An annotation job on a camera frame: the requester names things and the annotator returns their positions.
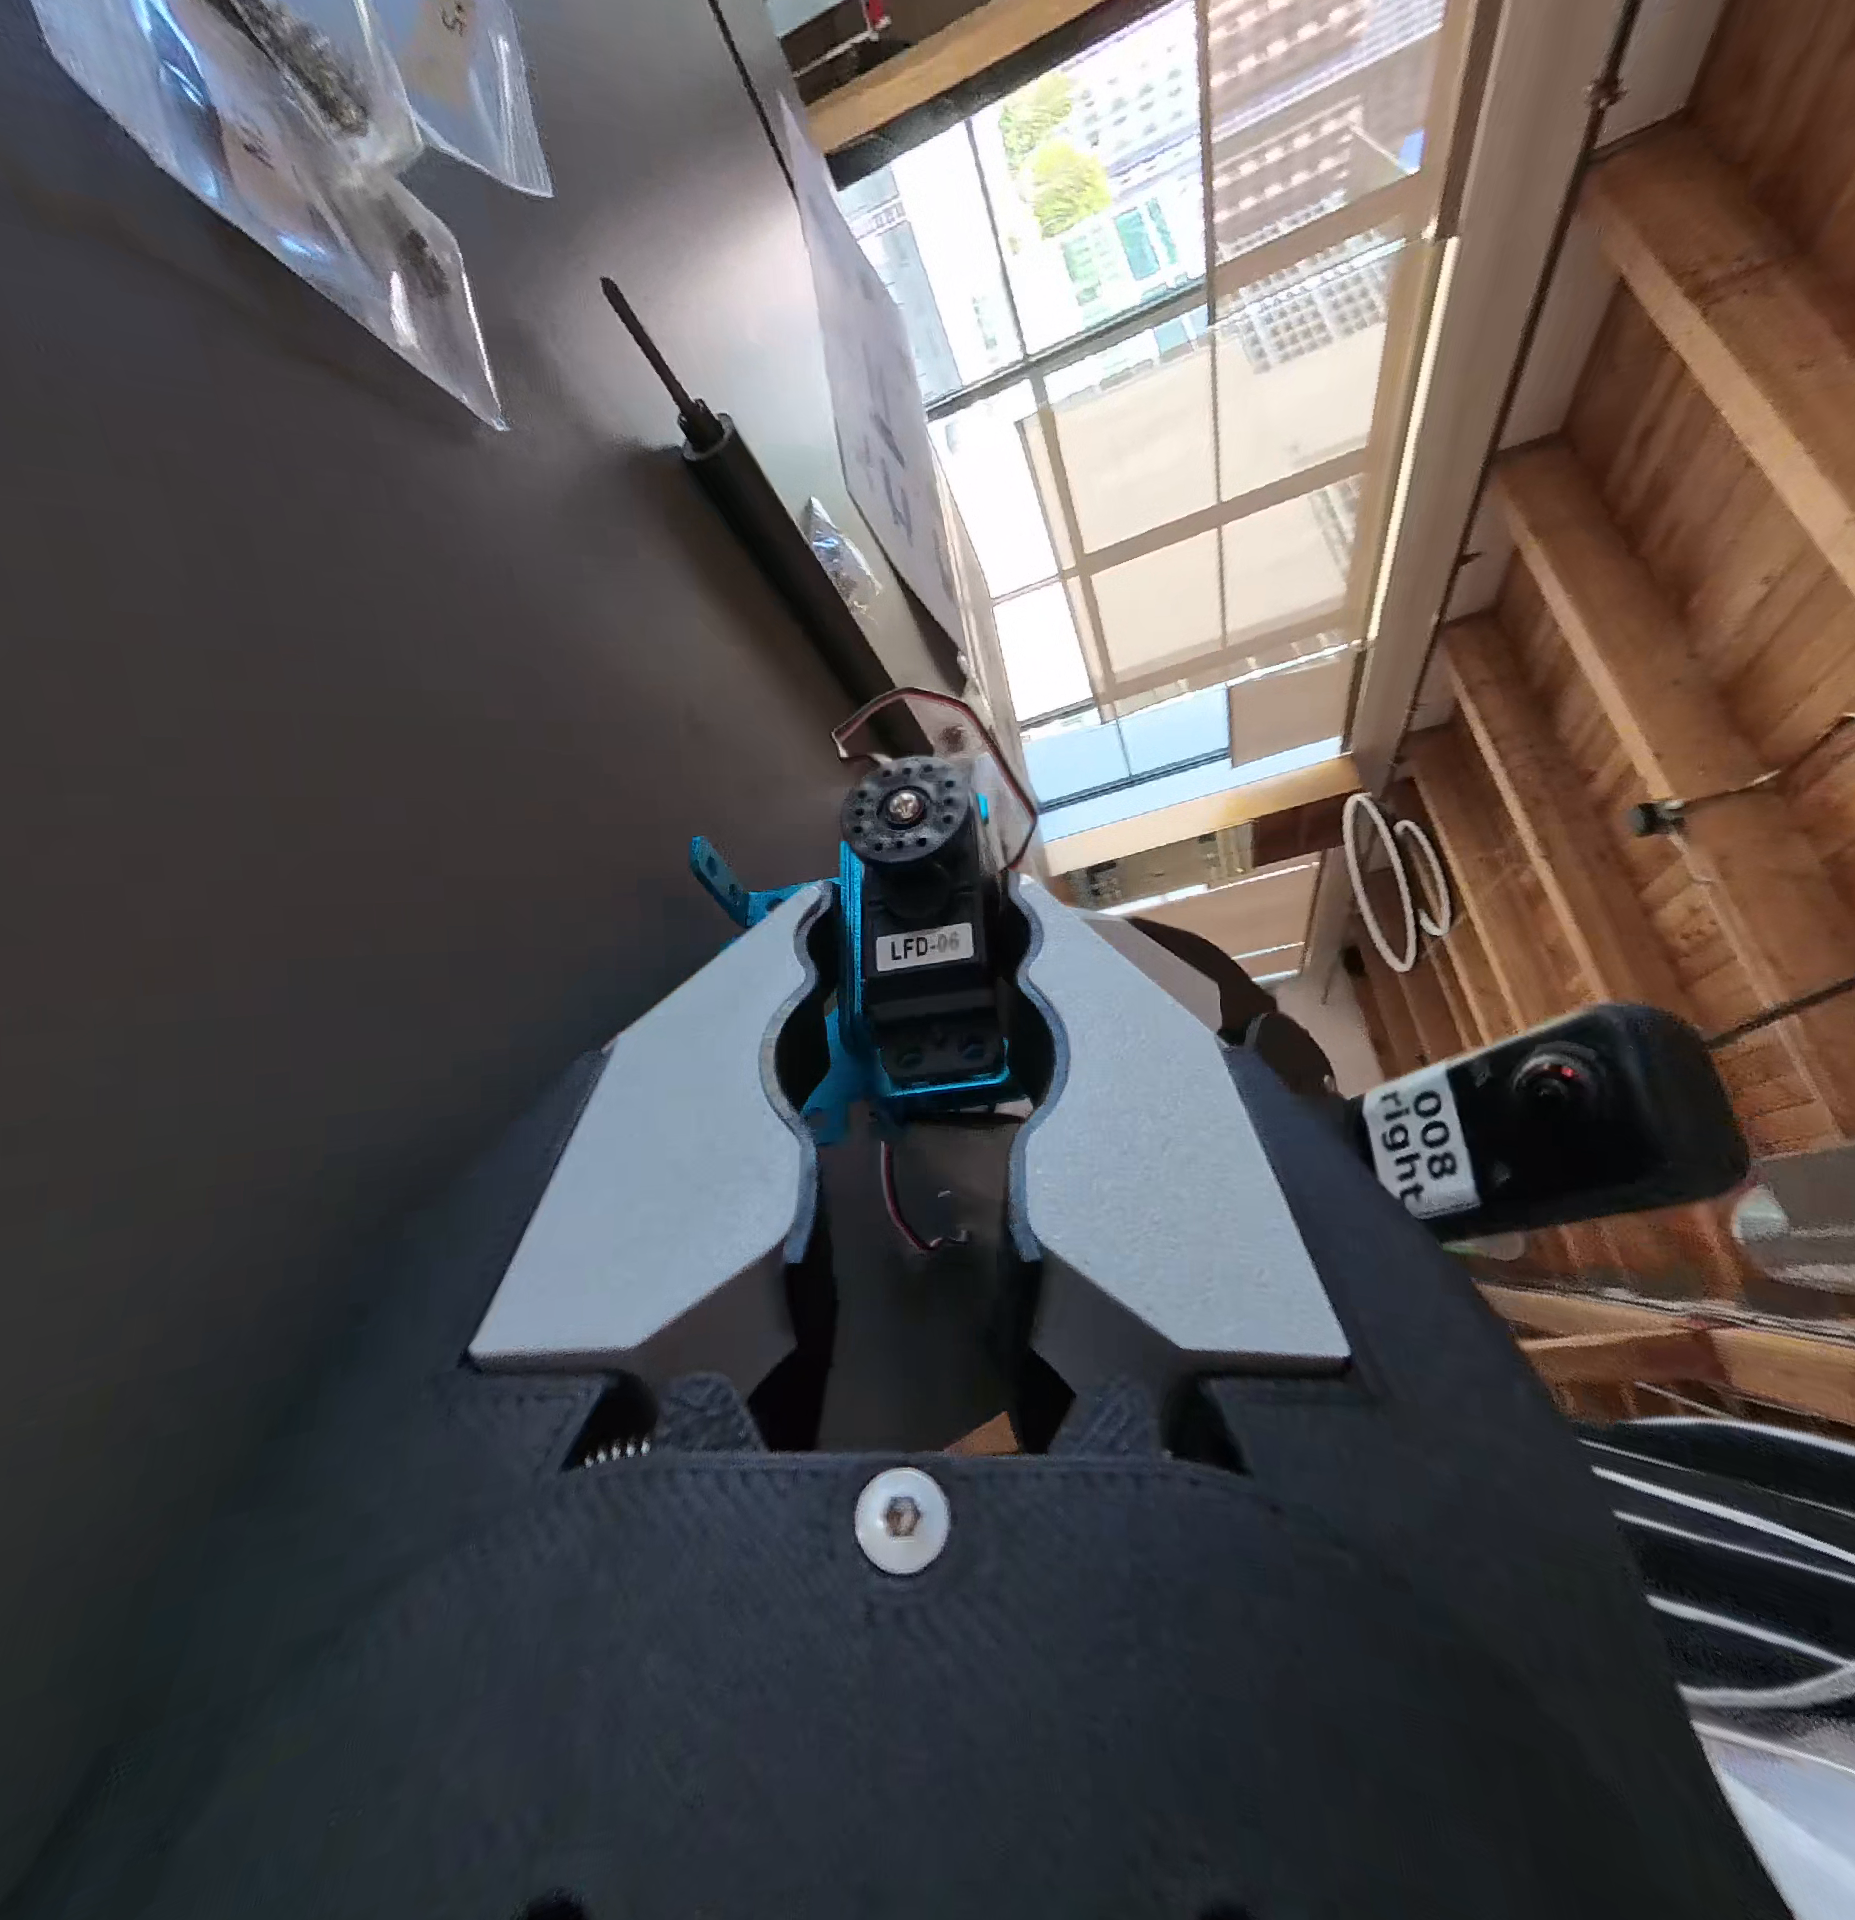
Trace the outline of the beige roller blind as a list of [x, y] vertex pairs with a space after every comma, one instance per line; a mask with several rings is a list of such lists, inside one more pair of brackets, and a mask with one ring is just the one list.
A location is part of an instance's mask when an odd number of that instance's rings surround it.
[[1409, 260], [1371, 228], [1046, 376], [1018, 440], [1052, 557], [996, 601], [1023, 723], [1227, 679], [1338, 624]]

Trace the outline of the black ceiling spotlight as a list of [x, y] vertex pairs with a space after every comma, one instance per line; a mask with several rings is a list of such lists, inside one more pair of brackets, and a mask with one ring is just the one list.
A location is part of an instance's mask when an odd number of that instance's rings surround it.
[[1650, 797], [1643, 803], [1634, 803], [1628, 811], [1628, 829], [1637, 837], [1680, 837], [1691, 826], [1692, 815], [1701, 815], [1704, 811], [1722, 807], [1722, 803], [1733, 803], [1741, 797], [1756, 797], [1766, 795], [1772, 790], [1782, 790], [1787, 779], [1793, 779], [1800, 771], [1804, 771], [1808, 760], [1816, 760], [1825, 749], [1835, 749], [1836, 743], [1851, 743], [1855, 737], [1855, 711], [1841, 713], [1835, 723], [1827, 723], [1804, 750], [1800, 750], [1797, 756], [1785, 760], [1782, 768], [1772, 768], [1766, 772], [1756, 772], [1756, 779], [1744, 779], [1736, 785], [1722, 785], [1715, 791], [1696, 795], [1696, 797]]

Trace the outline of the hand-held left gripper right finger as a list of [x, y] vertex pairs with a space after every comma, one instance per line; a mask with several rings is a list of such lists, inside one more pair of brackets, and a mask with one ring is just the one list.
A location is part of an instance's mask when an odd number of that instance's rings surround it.
[[1232, 1078], [1221, 985], [1128, 918], [1012, 878], [1052, 1074], [1012, 1148], [1031, 1353], [1079, 1397], [1336, 1377], [1346, 1332]]

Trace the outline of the black servo with blue bracket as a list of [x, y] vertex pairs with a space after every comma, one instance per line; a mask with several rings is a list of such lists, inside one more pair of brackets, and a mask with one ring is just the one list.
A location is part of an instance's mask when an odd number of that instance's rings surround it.
[[691, 877], [742, 934], [616, 1044], [612, 1078], [667, 1087], [659, 1114], [749, 1137], [745, 1163], [783, 1172], [809, 1080], [891, 1124], [1018, 1096], [999, 790], [975, 749], [874, 765], [840, 807], [831, 908], [817, 882], [756, 890], [691, 837]]

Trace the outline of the cluster of clear screw bags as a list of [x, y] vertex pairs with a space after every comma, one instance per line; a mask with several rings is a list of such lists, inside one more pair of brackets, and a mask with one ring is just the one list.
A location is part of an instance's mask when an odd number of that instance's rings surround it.
[[61, 67], [183, 189], [510, 429], [424, 154], [549, 200], [513, 4], [34, 4]]

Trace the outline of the large glass window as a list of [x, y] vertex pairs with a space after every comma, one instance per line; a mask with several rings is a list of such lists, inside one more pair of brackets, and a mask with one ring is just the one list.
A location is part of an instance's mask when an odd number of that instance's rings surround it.
[[[1162, 840], [1174, 807], [1330, 768], [1354, 730], [1392, 563], [1412, 401], [1438, 332], [1491, 4], [1056, 4], [972, 12], [1002, 53], [938, 101], [891, 66], [814, 102], [809, 137], [913, 349], [965, 535], [986, 685], [1054, 852]], [[1389, 384], [1346, 612], [1227, 679], [1023, 723], [999, 595], [1052, 557], [1018, 422], [1054, 376], [1158, 324], [1393, 228]]]

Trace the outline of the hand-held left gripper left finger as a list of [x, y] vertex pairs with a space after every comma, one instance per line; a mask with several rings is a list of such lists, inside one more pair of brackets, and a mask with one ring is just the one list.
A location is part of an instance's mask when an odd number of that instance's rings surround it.
[[831, 885], [795, 887], [606, 1047], [472, 1338], [478, 1367], [756, 1392], [795, 1353], [785, 1270], [821, 1188], [777, 1044], [821, 990], [831, 908]]

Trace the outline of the dark grey desk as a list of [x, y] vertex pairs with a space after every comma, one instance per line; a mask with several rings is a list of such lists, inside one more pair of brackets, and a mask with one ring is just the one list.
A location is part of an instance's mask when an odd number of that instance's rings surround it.
[[0, 1884], [373, 1247], [826, 852], [842, 697], [619, 276], [840, 498], [760, 4], [522, 4], [554, 195], [417, 168], [492, 432], [164, 177], [0, 4]]

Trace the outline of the clear bag of dark screws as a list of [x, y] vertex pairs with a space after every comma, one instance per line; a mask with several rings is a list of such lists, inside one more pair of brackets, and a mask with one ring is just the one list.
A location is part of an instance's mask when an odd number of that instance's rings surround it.
[[862, 546], [840, 531], [821, 494], [809, 494], [803, 507], [803, 538], [844, 607], [858, 617], [870, 617], [883, 583], [868, 563]]

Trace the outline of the black electric screwdriver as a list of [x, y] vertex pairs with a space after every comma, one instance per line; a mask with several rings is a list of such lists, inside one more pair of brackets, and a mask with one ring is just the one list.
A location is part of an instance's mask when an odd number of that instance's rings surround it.
[[687, 390], [612, 276], [603, 276], [603, 297], [678, 406], [679, 458], [699, 492], [714, 504], [853, 703], [880, 703], [847, 746], [874, 746], [885, 755], [927, 750], [929, 731], [920, 727], [907, 695], [899, 695], [891, 672], [803, 535], [803, 524], [771, 487], [739, 426]]

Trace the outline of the white blue instruction manual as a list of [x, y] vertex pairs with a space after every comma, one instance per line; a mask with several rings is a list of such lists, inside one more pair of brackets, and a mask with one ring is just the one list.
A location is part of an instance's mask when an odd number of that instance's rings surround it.
[[855, 240], [834, 175], [791, 95], [779, 101], [779, 124], [810, 254], [844, 492], [894, 577], [938, 630], [965, 646], [965, 605], [944, 535], [938, 461], [913, 376], [907, 328]]

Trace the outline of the person's white undershirt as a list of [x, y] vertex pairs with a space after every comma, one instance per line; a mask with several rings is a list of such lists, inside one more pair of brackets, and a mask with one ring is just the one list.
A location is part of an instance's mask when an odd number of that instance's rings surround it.
[[1855, 1745], [1705, 1721], [1696, 1740], [1790, 1917], [1855, 1917]]

